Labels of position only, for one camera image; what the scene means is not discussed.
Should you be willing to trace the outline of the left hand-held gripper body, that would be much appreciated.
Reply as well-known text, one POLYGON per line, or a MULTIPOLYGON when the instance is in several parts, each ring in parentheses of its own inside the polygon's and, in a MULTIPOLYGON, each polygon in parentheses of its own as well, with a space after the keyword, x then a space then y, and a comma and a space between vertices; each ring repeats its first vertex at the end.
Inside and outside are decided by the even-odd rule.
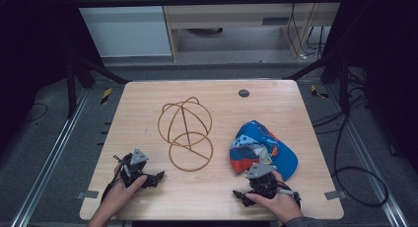
POLYGON ((142 175, 145 175, 147 180, 151 181, 149 179, 150 175, 143 172, 143 168, 148 161, 148 156, 139 149, 135 148, 132 153, 125 155, 122 159, 116 155, 114 155, 113 158, 116 159, 119 164, 119 170, 112 180, 114 183, 123 180, 125 186, 128 188, 142 175))

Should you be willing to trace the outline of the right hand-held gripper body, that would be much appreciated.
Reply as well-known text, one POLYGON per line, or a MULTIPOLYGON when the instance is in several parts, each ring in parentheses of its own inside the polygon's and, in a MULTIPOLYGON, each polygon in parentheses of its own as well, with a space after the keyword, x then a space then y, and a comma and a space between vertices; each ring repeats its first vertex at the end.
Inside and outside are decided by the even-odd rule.
POLYGON ((249 193, 256 193, 265 198, 273 198, 278 191, 289 194, 293 197, 299 207, 301 207, 301 197, 283 182, 277 181, 273 172, 275 166, 254 163, 251 165, 245 177, 249 180, 251 190, 249 193))

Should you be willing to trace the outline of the blue and red cap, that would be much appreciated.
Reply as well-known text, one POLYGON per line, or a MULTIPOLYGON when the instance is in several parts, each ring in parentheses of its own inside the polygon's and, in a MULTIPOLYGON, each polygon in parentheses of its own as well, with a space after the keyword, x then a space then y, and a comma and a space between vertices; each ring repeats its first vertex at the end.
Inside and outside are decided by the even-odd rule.
POLYGON ((263 124, 256 120, 245 123, 232 141, 230 163, 237 173, 248 170, 253 163, 276 167, 282 179, 290 179, 298 168, 298 157, 263 124))

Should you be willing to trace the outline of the person's right hand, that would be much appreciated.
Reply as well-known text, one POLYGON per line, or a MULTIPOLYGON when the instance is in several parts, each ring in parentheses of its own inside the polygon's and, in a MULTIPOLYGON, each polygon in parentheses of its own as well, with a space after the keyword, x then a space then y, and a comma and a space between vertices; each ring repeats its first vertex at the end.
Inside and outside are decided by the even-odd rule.
POLYGON ((256 204, 265 207, 283 224, 304 216, 296 201, 289 194, 278 191, 271 199, 256 193, 247 193, 245 196, 256 204))

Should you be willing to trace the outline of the person's left hand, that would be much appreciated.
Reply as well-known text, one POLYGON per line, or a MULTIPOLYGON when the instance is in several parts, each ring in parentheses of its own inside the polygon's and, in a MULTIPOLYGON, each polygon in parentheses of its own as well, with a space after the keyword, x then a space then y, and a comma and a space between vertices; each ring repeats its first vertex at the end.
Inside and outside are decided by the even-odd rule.
POLYGON ((125 186, 124 181, 115 182, 101 203, 102 216, 105 219, 110 219, 118 213, 135 196, 136 192, 141 189, 146 181, 147 177, 142 175, 128 188, 125 186))

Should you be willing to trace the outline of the grey tape strip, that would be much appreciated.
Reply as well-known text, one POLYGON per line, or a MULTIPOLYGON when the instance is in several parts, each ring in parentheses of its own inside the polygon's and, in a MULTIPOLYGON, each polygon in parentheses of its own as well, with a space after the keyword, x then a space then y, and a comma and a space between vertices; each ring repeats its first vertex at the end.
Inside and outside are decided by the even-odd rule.
POLYGON ((338 191, 338 190, 333 190, 333 191, 328 191, 325 194, 325 198, 327 200, 332 200, 332 199, 343 199, 347 197, 347 193, 342 190, 342 191, 338 191))
POLYGON ((97 198, 98 195, 99 195, 99 192, 96 190, 84 190, 84 191, 79 191, 76 197, 79 199, 97 198))

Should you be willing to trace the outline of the black metal stand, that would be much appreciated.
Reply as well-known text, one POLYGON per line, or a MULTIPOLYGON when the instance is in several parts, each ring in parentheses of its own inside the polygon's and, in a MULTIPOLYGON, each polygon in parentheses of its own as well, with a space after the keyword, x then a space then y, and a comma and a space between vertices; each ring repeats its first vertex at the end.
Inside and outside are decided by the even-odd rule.
POLYGON ((284 77, 284 80, 297 81, 303 76, 311 73, 319 67, 324 66, 325 69, 320 76, 320 80, 325 83, 331 83, 336 78, 339 78, 339 105, 345 114, 350 113, 349 99, 348 99, 348 59, 344 55, 323 56, 321 59, 311 63, 302 70, 284 77))
POLYGON ((127 84, 128 80, 121 78, 103 66, 99 66, 97 63, 90 61, 84 57, 71 55, 67 60, 66 65, 66 82, 67 82, 67 95, 68 95, 68 115, 70 118, 76 112, 77 109, 77 95, 76 95, 76 83, 78 79, 83 88, 92 88, 95 85, 95 79, 90 71, 100 73, 106 78, 117 84, 127 84))

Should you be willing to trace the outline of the white cabinet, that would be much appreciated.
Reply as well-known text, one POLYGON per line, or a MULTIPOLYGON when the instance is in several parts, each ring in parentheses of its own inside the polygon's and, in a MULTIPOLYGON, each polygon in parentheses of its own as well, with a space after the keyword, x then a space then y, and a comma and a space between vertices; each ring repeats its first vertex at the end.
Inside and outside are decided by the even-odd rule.
POLYGON ((171 56, 162 7, 82 8, 102 58, 171 56))

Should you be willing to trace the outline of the black curtain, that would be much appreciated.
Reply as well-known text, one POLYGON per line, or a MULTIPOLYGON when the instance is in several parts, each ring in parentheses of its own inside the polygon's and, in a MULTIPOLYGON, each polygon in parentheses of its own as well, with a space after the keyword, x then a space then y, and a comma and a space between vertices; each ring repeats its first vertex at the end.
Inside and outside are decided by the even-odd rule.
POLYGON ((352 29, 348 64, 366 71, 366 87, 392 144, 418 173, 418 0, 346 0, 325 51, 352 29))
POLYGON ((8 150, 36 93, 66 77, 60 44, 44 24, 37 1, 0 0, 0 156, 8 150))

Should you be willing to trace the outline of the metal floor rail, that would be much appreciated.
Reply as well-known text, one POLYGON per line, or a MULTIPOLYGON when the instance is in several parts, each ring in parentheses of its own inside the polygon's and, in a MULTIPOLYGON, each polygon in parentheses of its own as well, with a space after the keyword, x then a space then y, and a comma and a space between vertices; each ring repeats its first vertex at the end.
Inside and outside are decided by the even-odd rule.
POLYGON ((396 202, 390 188, 386 184, 383 175, 375 162, 373 161, 370 153, 367 151, 367 148, 360 138, 359 132, 355 127, 354 123, 350 120, 350 116, 345 114, 339 105, 339 97, 337 90, 334 86, 326 86, 330 100, 334 103, 338 118, 341 120, 341 126, 338 131, 338 138, 335 144, 334 153, 333 153, 333 172, 332 177, 338 182, 342 190, 347 193, 347 197, 353 199, 357 203, 367 206, 369 208, 380 208, 383 210, 388 222, 391 227, 410 227, 406 217, 404 216, 400 206, 396 202), (337 165, 337 154, 339 149, 339 144, 341 136, 343 133, 346 133, 349 141, 352 143, 352 148, 354 149, 355 154, 357 155, 360 167, 357 166, 347 166, 339 167, 337 165), (369 203, 357 198, 354 194, 350 193, 343 185, 340 184, 340 175, 344 171, 357 171, 361 174, 364 174, 370 186, 372 187, 373 194, 377 199, 377 203, 369 203))
POLYGON ((73 114, 66 119, 63 128, 61 129, 51 151, 46 158, 46 161, 39 171, 32 188, 25 198, 25 201, 13 218, 10 227, 27 227, 29 224, 50 177, 59 162, 61 154, 64 151, 67 142, 73 133, 75 125, 79 120, 89 94, 90 91, 88 89, 81 90, 80 96, 77 99, 76 109, 73 114))

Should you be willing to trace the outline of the black horizontal frame bar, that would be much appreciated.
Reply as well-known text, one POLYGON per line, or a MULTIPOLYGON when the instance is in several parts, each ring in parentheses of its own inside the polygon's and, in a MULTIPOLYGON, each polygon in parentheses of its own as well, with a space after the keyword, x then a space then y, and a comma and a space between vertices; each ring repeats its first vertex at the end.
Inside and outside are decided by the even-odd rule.
POLYGON ((337 3, 343 0, 72 0, 68 5, 78 8, 155 7, 243 4, 337 3))

